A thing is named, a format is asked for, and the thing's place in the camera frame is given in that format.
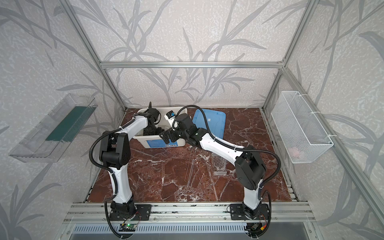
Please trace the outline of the blue plastic bin lid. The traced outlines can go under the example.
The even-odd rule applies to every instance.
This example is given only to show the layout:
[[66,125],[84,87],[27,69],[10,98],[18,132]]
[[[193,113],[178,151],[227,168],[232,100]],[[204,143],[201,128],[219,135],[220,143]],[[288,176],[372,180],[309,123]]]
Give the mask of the blue plastic bin lid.
[[[203,111],[206,115],[212,134],[222,139],[225,132],[226,114],[224,112],[208,109],[203,109]],[[193,123],[197,126],[197,128],[207,128],[203,114],[200,110],[196,110],[193,117]]]

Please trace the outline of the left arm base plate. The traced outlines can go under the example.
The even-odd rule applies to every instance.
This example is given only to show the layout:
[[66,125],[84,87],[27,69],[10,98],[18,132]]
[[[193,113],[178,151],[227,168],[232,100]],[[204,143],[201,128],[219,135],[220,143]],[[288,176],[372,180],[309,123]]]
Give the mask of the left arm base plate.
[[152,205],[147,204],[111,204],[111,221],[148,221],[151,215]]

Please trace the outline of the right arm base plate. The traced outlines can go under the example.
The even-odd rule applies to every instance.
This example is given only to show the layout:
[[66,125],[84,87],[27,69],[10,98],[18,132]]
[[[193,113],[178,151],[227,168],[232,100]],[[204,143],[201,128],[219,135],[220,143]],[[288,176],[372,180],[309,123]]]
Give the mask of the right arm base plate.
[[271,210],[268,204],[259,204],[255,210],[244,204],[230,204],[231,220],[270,220]]

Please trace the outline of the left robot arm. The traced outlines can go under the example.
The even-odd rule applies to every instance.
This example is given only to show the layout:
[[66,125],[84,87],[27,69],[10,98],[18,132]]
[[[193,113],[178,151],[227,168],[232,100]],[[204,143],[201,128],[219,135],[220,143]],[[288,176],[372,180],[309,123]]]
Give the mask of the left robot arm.
[[161,114],[157,109],[148,107],[144,112],[137,113],[126,124],[101,137],[99,159],[103,167],[109,172],[113,196],[111,209],[133,215],[137,212],[133,193],[128,178],[128,162],[131,159],[130,140],[140,131],[149,131],[150,134],[158,132],[156,124]]

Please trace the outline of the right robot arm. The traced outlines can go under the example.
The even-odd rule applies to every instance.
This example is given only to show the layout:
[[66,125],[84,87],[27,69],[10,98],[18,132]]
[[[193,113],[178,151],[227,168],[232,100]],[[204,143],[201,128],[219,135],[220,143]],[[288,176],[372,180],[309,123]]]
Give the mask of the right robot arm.
[[189,145],[212,152],[231,163],[236,168],[238,181],[244,187],[245,216],[254,220],[261,211],[262,189],[266,182],[266,165],[260,151],[252,146],[236,146],[218,138],[211,132],[205,114],[203,117],[206,127],[198,128],[188,114],[177,115],[169,111],[165,119],[171,127],[160,133],[160,137],[167,144],[183,139]]

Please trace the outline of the clear plastic test tube rack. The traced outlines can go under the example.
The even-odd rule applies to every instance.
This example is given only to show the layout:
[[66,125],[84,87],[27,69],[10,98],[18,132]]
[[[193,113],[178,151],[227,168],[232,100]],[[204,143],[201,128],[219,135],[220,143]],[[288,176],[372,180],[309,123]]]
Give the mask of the clear plastic test tube rack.
[[219,155],[212,154],[212,168],[214,176],[226,176],[227,175],[227,161]]

